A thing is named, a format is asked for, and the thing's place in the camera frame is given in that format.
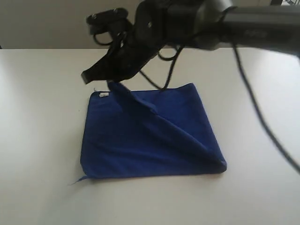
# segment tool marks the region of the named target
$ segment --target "blue towel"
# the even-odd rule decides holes
[[[227,164],[193,84],[166,91],[110,92],[90,97],[82,141],[83,178],[222,173]]]

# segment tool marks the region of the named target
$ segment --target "table surface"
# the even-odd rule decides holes
[[[300,63],[241,49],[263,114],[300,163]],[[79,164],[94,88],[80,73],[105,50],[0,51],[0,224],[297,225],[300,176],[262,130],[231,49],[184,50],[170,87],[194,83],[228,162],[221,175],[84,180]],[[172,54],[171,49],[163,54]],[[169,63],[144,71],[162,84]],[[124,84],[152,87],[140,75]]]

